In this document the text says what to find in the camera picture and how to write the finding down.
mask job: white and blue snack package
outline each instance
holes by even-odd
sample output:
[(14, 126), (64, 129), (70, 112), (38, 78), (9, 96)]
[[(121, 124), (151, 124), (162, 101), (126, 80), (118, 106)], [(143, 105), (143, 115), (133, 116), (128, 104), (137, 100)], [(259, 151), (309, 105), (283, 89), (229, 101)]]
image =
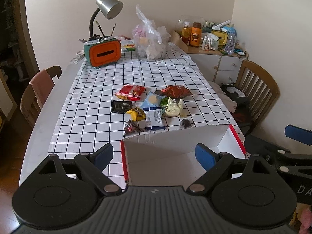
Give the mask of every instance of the white and blue snack package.
[(160, 107), (145, 107), (143, 111), (146, 115), (145, 129), (153, 131), (166, 129), (161, 119), (162, 110)]
[(165, 96), (159, 96), (154, 92), (149, 92), (147, 95), (146, 99), (143, 101), (141, 104), (141, 109), (145, 107), (159, 107), (160, 101), (164, 98)]

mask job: bottle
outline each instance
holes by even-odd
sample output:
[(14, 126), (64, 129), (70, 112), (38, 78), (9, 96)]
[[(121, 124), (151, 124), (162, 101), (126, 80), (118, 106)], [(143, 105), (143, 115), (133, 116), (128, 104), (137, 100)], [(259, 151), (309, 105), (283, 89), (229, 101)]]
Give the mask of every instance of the bottle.
[(190, 46), (199, 47), (202, 37), (202, 24), (194, 22), (190, 38)]
[(233, 54), (234, 53), (234, 48), (235, 48), (235, 43), (236, 43), (236, 37), (234, 33), (229, 33), (227, 35), (227, 43), (225, 45), (224, 51), (227, 54)]
[(188, 43), (190, 42), (190, 36), (191, 36), (190, 22), (184, 22), (181, 39), (186, 45), (188, 45)]

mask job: silver lamp shade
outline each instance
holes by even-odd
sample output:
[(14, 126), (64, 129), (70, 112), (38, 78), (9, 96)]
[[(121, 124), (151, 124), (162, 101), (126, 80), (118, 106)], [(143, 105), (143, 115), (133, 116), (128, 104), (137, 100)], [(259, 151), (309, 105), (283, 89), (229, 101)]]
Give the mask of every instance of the silver lamp shade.
[(116, 17), (124, 6), (124, 3), (117, 0), (96, 0), (96, 4), (107, 19)]

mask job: white checkered tablecloth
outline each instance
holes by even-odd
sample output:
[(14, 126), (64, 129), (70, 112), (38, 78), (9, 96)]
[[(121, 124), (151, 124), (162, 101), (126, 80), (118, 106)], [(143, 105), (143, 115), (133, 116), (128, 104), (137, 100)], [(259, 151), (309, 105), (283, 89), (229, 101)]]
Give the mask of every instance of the white checkered tablecloth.
[[(48, 154), (56, 153), (61, 159), (69, 159), (80, 152), (94, 152), (111, 143), (114, 148), (113, 160), (103, 173), (124, 189), (120, 140), (124, 138), (124, 124), (130, 115), (110, 112), (112, 100), (118, 100), (114, 92), (118, 92), (123, 84), (145, 86), (142, 100), (149, 91), (161, 90), (169, 85), (184, 85), (193, 93), (183, 103), (192, 126), (231, 123), (244, 142), (244, 136), (232, 115), (197, 65), (180, 48), (169, 43), (166, 57), (160, 61), (139, 60), (135, 52), (122, 53), (116, 64), (99, 69), (84, 61), (60, 112)], [(140, 107), (142, 100), (133, 101), (132, 108)], [(166, 130), (143, 133), (179, 129), (180, 118), (163, 117), (162, 120)], [(138, 125), (144, 128), (145, 120), (139, 121)]]

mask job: paintbrush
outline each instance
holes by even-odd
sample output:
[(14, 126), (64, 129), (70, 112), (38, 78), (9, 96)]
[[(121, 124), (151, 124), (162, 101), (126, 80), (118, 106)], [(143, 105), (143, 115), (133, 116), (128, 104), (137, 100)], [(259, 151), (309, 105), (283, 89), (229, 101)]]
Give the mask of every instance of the paintbrush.
[(114, 30), (115, 30), (115, 27), (116, 27), (116, 23), (114, 23), (114, 26), (113, 26), (113, 30), (112, 30), (112, 33), (110, 34), (110, 36), (112, 36), (113, 35), (113, 32), (114, 32)]
[(102, 28), (101, 28), (101, 26), (99, 25), (99, 22), (98, 22), (98, 21), (96, 21), (96, 25), (98, 26), (99, 30), (100, 30), (101, 33), (103, 34), (103, 37), (105, 37), (105, 35), (104, 35), (103, 31), (102, 31)]

